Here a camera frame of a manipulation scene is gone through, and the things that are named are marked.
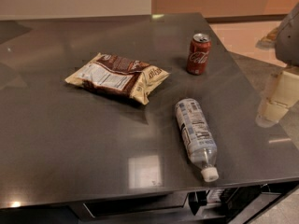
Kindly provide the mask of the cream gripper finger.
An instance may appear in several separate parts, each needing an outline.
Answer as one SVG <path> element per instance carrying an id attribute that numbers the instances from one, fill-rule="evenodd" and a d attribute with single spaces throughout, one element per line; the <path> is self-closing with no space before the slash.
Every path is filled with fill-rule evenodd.
<path id="1" fill-rule="evenodd" d="M 275 79 L 269 102 L 287 108 L 299 101 L 299 67 L 285 67 Z"/>
<path id="2" fill-rule="evenodd" d="M 278 124 L 288 110 L 289 108 L 281 103 L 272 103 L 268 99 L 262 99 L 255 121 L 260 127 L 270 128 Z"/>

